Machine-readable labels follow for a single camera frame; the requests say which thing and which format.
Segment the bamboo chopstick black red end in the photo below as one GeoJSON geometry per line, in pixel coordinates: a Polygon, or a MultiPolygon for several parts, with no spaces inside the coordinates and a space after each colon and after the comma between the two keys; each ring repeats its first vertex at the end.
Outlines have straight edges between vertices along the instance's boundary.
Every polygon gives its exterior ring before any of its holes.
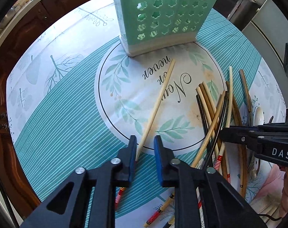
{"type": "MultiPolygon", "coordinates": [[[[203,153],[205,149],[207,148],[207,145],[210,141],[210,138],[212,137],[212,134],[214,132],[214,129],[217,123],[216,121],[219,118],[221,109],[223,107],[225,95],[226,95],[226,91],[223,91],[223,93],[220,96],[218,106],[216,107],[217,110],[216,110],[214,119],[212,120],[212,123],[208,127],[202,146],[200,147],[196,157],[194,158],[194,160],[192,161],[192,164],[190,165],[193,168],[195,168],[198,162],[201,160],[203,153]]],[[[173,191],[171,195],[168,196],[168,199],[164,202],[164,204],[147,220],[147,222],[143,225],[143,227],[149,227],[152,224],[152,222],[155,221],[164,212],[164,210],[174,201],[174,197],[175,197],[175,191],[173,191]]]]}

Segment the dark chopstick gold end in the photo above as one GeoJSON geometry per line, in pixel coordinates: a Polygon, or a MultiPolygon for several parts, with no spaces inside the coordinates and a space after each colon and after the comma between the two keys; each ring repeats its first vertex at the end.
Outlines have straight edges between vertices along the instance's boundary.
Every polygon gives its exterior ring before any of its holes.
{"type": "MultiPolygon", "coordinates": [[[[215,155],[216,155],[216,149],[218,148],[218,146],[216,146],[216,143],[218,142],[218,136],[219,136],[220,130],[222,128],[223,120],[224,120],[224,117],[225,117],[226,107],[227,107],[227,102],[228,102],[228,96],[229,95],[226,92],[225,95],[222,95],[222,96],[224,97],[224,99],[223,99],[223,105],[222,105],[222,109],[221,109],[221,114],[219,115],[218,123],[215,125],[215,129],[216,129],[215,135],[213,136],[212,141],[209,142],[209,144],[207,145],[207,152],[206,152],[206,155],[204,157],[204,161],[200,165],[200,169],[202,169],[202,170],[203,169],[207,169],[207,167],[214,167],[214,162],[213,162],[213,159],[212,159],[212,155],[213,155],[213,153],[215,153],[215,155]]],[[[201,221],[200,227],[202,227],[202,225],[204,225],[202,201],[201,201],[199,189],[197,188],[196,191],[197,191],[198,209],[199,209],[200,221],[201,221]]],[[[174,227],[174,221],[175,221],[175,217],[172,216],[169,219],[169,221],[163,226],[163,228],[174,227]]]]}

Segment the dark handled utensil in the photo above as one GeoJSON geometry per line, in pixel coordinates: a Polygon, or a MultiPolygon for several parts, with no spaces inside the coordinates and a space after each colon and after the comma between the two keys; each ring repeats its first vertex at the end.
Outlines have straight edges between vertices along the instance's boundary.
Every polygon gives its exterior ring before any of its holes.
{"type": "Polygon", "coordinates": [[[268,124],[272,123],[272,122],[273,122],[273,119],[274,119],[274,116],[271,116],[271,117],[270,117],[270,120],[268,121],[268,124]]]}

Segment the steel spoon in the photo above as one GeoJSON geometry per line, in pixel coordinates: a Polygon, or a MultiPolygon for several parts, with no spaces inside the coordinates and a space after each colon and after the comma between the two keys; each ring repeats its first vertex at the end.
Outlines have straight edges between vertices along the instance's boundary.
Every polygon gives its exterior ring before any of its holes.
{"type": "Polygon", "coordinates": [[[247,174],[251,180],[255,179],[260,170],[260,159],[255,157],[255,153],[252,150],[247,149],[248,156],[248,166],[247,166],[247,174]]]}

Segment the green perforated utensil holder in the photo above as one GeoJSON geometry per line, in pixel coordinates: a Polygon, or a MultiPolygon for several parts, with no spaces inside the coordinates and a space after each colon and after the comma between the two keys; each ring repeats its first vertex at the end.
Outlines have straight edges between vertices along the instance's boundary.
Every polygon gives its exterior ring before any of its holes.
{"type": "Polygon", "coordinates": [[[194,42],[216,0],[114,0],[126,54],[194,42]]]}

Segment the teal floral tablecloth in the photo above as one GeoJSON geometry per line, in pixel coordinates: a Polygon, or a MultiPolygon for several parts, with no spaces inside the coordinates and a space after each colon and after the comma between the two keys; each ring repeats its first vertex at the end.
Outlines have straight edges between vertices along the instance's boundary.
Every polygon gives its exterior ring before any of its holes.
{"type": "Polygon", "coordinates": [[[17,157],[41,200],[77,167],[96,168],[131,135],[141,139],[173,58],[164,103],[120,201],[116,227],[143,227],[170,195],[157,179],[155,135],[184,162],[194,160],[204,139],[198,85],[204,81],[218,100],[232,66],[234,96],[246,121],[239,70],[250,92],[263,58],[216,10],[196,43],[130,58],[120,44],[113,0],[84,3],[27,49],[7,79],[7,113],[17,157]]]}

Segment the brown wooden chopstick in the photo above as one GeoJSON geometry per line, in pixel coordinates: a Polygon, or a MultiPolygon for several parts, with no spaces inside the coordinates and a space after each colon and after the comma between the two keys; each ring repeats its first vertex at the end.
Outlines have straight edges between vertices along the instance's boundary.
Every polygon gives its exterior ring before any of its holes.
{"type": "MultiPolygon", "coordinates": [[[[234,95],[232,96],[232,116],[236,126],[242,126],[239,108],[234,95]]],[[[247,151],[244,145],[238,144],[239,163],[240,163],[240,195],[243,199],[246,196],[247,188],[247,151]]]]}

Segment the long pale chopstick striped end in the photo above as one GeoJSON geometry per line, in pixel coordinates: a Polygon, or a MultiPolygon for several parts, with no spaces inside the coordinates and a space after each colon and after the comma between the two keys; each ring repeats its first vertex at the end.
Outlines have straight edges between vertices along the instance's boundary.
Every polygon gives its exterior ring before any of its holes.
{"type": "MultiPolygon", "coordinates": [[[[226,125],[225,128],[229,128],[231,124],[231,113],[232,113],[232,96],[233,96],[233,74],[232,74],[232,66],[229,67],[229,89],[228,89],[228,108],[227,108],[227,116],[226,116],[226,125]]],[[[220,152],[218,158],[215,163],[215,169],[219,170],[222,158],[225,152],[225,142],[222,139],[222,144],[220,147],[220,152]]]]}

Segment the wooden handled metal spoon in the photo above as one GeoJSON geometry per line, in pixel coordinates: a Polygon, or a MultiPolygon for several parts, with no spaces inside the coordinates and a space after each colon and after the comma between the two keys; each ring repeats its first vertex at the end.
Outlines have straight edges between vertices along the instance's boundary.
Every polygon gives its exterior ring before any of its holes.
{"type": "Polygon", "coordinates": [[[240,74],[242,85],[243,85],[243,92],[244,92],[244,95],[245,95],[246,108],[247,108],[246,125],[248,127],[251,127],[253,125],[252,101],[251,101],[251,97],[250,97],[250,94],[249,94],[249,89],[248,89],[248,86],[247,86],[244,70],[240,69],[239,70],[239,74],[240,74]]]}

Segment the pale chopstick red striped end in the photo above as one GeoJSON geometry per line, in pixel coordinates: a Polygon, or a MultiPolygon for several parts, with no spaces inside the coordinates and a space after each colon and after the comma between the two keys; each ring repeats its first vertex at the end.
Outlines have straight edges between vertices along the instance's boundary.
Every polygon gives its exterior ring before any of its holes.
{"type": "Polygon", "coordinates": [[[171,75],[172,75],[172,72],[173,72],[173,69],[174,69],[174,66],[175,66],[175,63],[176,63],[176,60],[173,58],[170,62],[170,65],[169,65],[169,68],[168,68],[168,71],[166,73],[166,76],[165,76],[165,80],[163,81],[163,84],[161,86],[161,89],[158,93],[158,96],[157,96],[157,99],[154,103],[154,106],[153,106],[153,109],[150,113],[150,117],[148,119],[148,123],[147,125],[145,126],[145,130],[143,132],[143,135],[141,137],[141,140],[140,140],[140,143],[137,145],[137,148],[136,148],[136,155],[135,155],[135,169],[134,169],[134,176],[137,175],[136,173],[136,170],[137,170],[137,162],[138,162],[138,159],[140,157],[140,154],[143,150],[143,147],[145,146],[146,144],[146,141],[147,141],[147,138],[148,138],[148,135],[151,131],[151,128],[152,128],[152,125],[155,121],[155,118],[156,118],[156,115],[157,115],[157,112],[158,112],[158,109],[161,105],[161,102],[162,102],[162,99],[163,99],[163,95],[164,95],[164,92],[166,90],[166,87],[168,85],[168,82],[171,78],[171,75]]]}

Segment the tan chopstick red bands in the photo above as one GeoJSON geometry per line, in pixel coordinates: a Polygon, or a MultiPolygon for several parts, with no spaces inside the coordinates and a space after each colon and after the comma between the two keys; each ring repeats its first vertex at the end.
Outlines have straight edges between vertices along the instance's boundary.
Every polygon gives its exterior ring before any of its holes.
{"type": "MultiPolygon", "coordinates": [[[[199,84],[199,86],[196,90],[197,90],[199,97],[201,98],[201,102],[202,102],[204,113],[205,113],[205,118],[206,118],[206,121],[208,124],[208,129],[210,129],[212,122],[213,122],[213,119],[215,117],[215,113],[211,107],[208,95],[205,92],[203,84],[202,83],[199,84]]],[[[213,131],[211,132],[211,136],[210,136],[210,141],[215,141],[215,148],[213,150],[215,152],[215,163],[216,163],[216,160],[217,160],[219,152],[220,152],[219,151],[219,145],[218,145],[218,139],[216,139],[216,132],[215,132],[215,129],[217,129],[218,126],[219,126],[219,118],[217,117],[215,126],[214,126],[213,131]]]]}
{"type": "MultiPolygon", "coordinates": [[[[205,92],[206,94],[208,95],[208,98],[209,98],[209,102],[211,104],[211,107],[214,111],[214,113],[216,113],[216,106],[215,106],[215,101],[213,99],[213,96],[212,96],[212,93],[211,93],[211,90],[210,88],[208,87],[208,85],[203,81],[202,82],[203,86],[204,86],[204,89],[205,89],[205,92]]],[[[227,151],[224,151],[224,156],[223,156],[223,159],[222,161],[225,163],[226,165],[226,178],[227,178],[227,181],[229,183],[231,183],[231,175],[230,175],[230,172],[229,172],[229,162],[228,162],[228,156],[227,156],[227,151]]]]}

